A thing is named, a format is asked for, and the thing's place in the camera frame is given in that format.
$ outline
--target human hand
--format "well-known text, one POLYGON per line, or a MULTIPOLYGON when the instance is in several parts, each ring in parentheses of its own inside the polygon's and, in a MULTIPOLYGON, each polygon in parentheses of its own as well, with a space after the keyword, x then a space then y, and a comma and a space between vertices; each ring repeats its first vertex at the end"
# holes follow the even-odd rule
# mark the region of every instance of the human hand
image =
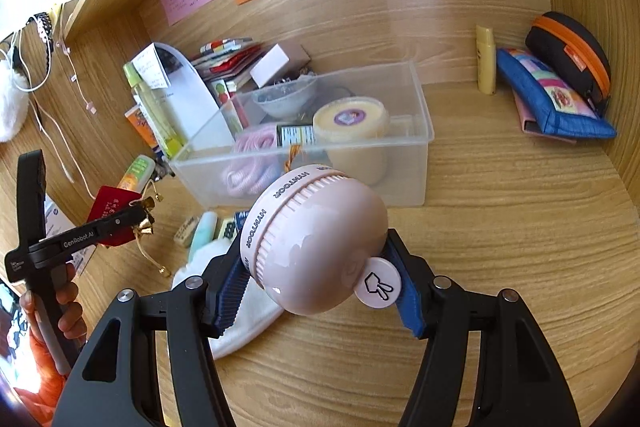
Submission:
MULTIPOLYGON (((66 264, 66 280, 68 282, 56 292, 56 299, 59 304, 67 305, 65 313, 58 322, 58 328, 65 334, 66 338, 81 339, 84 342, 86 338, 86 324, 82 318, 82 305, 76 302, 76 298, 78 298, 78 286, 71 282, 75 275, 76 269, 74 266, 71 263, 66 264)), ((36 337, 40 343, 44 344, 36 320, 36 303, 33 298, 33 292, 27 291, 20 296, 20 306, 24 310, 33 336, 36 337)))

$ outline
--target stack of books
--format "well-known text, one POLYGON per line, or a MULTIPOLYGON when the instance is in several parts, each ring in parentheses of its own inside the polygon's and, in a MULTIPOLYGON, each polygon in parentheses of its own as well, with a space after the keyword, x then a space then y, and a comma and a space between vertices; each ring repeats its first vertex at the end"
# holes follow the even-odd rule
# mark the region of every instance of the stack of books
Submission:
MULTIPOLYGON (((255 89, 251 69, 264 56, 262 44, 251 37, 223 39, 208 42, 200 53, 190 58, 202 81, 213 95, 218 106, 234 97, 236 92, 255 89)), ((247 127, 241 108, 235 103, 225 108, 225 120, 233 134, 247 127)))

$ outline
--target pink spherical device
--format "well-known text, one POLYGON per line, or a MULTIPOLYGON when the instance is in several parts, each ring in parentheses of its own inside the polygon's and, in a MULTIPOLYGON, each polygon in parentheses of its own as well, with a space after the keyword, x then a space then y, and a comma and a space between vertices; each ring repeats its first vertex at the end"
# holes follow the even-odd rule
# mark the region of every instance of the pink spherical device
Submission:
POLYGON ((385 204, 371 188, 331 167, 307 165, 281 176, 254 203, 240 256, 277 304, 311 315, 334 308, 364 281, 387 230, 385 204))

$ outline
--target pink cord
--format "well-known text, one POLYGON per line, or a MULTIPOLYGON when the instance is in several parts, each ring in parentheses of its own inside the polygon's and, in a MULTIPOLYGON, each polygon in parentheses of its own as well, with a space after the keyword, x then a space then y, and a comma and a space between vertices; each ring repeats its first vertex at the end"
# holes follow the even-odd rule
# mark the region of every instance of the pink cord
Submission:
MULTIPOLYGON (((233 152, 258 151, 276 146, 276 126, 266 124, 246 130, 238 136, 233 152)), ((222 173, 226 191, 233 198, 262 194, 282 174, 278 156, 243 158, 229 165, 222 173)))

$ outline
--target plastic storage bin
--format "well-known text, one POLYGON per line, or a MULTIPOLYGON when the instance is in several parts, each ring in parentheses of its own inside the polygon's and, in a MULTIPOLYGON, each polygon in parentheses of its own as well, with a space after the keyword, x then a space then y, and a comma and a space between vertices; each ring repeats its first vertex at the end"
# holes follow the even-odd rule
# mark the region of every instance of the plastic storage bin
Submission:
MULTIPOLYGON (((239 93, 178 152, 172 168, 203 207, 250 208, 284 173, 289 158, 290 146, 277 144, 277 126, 311 125, 321 107, 347 97, 382 102, 388 113, 384 136, 331 143, 318 137, 302 146, 292 168, 330 165, 368 180, 388 206, 422 205, 433 125, 412 62, 335 71, 239 93), (270 148, 245 150, 270 142, 270 148)), ((351 123, 349 115, 345 122, 351 123)), ((308 136, 310 129, 299 131, 308 136)))

